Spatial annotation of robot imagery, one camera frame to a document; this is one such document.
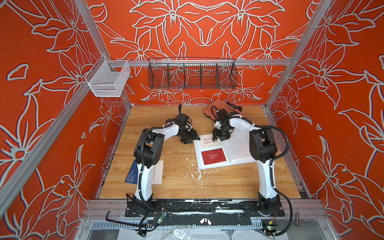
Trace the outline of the cream card small text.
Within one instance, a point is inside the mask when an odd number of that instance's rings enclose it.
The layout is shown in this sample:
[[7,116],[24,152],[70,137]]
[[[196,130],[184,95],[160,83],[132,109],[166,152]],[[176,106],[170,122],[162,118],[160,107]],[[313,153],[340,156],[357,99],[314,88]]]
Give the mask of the cream card small text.
[[161,185],[163,181],[164,162],[159,161],[156,165],[151,166],[152,169],[152,184]]

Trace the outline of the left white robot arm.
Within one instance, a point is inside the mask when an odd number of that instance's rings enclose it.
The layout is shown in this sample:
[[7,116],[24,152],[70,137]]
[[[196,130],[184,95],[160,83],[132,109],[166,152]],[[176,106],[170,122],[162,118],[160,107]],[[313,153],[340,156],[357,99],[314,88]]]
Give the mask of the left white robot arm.
[[164,142],[172,137],[179,137],[183,144],[192,144],[194,141],[200,140],[197,131],[193,129],[191,120],[187,120],[185,123],[168,120],[161,127],[144,129],[135,148],[134,157],[139,175],[137,190],[132,202],[142,213],[162,208],[162,206],[152,206],[154,168],[160,161]]

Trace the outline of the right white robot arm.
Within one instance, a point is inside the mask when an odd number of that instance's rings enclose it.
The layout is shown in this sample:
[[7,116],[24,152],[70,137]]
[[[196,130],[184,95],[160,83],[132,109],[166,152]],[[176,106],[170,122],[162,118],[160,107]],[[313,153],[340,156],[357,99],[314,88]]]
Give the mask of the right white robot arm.
[[[214,120],[213,140],[230,139],[230,130],[239,130],[246,137],[246,147],[251,157],[256,161],[259,171],[260,187],[258,191],[257,211],[262,216],[270,216],[281,208],[280,196],[284,196],[277,190],[275,180],[275,161],[284,157],[290,150],[291,143],[288,135],[278,127],[269,125],[257,125],[239,114],[230,116],[224,120]],[[278,147],[273,131],[283,135],[286,146],[280,155],[276,155]]]

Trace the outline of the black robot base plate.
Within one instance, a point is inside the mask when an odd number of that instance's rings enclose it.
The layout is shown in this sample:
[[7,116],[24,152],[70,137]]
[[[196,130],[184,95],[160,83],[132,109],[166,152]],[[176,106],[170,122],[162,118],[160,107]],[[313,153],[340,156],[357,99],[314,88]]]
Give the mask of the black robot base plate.
[[258,200],[235,199],[157,199],[152,204],[161,203],[160,209],[174,214],[245,214],[247,217],[284,217],[282,205],[278,205],[270,213],[262,213]]

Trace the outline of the red photo card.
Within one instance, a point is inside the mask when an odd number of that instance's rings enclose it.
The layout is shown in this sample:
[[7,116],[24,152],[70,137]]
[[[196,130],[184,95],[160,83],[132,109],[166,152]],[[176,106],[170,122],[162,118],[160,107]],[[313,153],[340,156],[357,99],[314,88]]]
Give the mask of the red photo card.
[[222,163],[227,161],[227,158],[222,148],[203,151],[202,158],[203,158],[203,163],[205,165],[212,165],[212,164]]

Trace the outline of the white card red text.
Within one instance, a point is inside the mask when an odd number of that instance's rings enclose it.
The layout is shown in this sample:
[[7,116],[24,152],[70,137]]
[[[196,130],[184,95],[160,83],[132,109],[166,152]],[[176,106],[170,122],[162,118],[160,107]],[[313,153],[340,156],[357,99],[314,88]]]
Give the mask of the white card red text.
[[200,146],[203,149],[218,149],[223,147],[220,139],[213,140],[213,135],[201,136]]

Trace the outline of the white photo album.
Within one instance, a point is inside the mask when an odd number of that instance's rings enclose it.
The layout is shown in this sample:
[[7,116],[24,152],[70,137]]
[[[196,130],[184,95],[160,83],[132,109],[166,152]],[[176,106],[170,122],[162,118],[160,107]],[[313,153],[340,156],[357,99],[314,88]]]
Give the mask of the white photo album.
[[234,130],[231,137],[228,140],[221,141],[223,151],[227,158],[226,162],[216,163],[212,165],[205,165],[203,163],[202,152],[214,149],[203,149],[200,146],[200,140],[194,141],[196,157],[198,162],[198,168],[200,170],[220,168],[233,165],[241,165],[254,163],[256,160],[250,154],[249,139],[246,135],[238,130]]

